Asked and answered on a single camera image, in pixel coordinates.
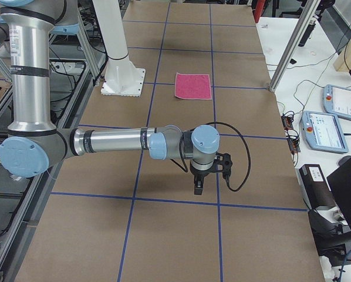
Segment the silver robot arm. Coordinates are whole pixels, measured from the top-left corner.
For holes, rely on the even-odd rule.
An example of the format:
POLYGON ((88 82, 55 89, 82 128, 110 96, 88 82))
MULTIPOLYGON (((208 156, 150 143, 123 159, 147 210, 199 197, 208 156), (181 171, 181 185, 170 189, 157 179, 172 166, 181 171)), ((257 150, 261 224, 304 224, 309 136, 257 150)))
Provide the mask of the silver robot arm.
POLYGON ((0 145, 0 161, 10 173, 34 177, 62 160, 86 153, 146 150, 153 159, 189 160, 194 193, 218 171, 220 136, 209 125, 181 131, 175 126, 94 131, 58 129, 50 118, 49 34, 61 27, 79 30, 76 1, 1 1, 9 27, 13 122, 0 145))

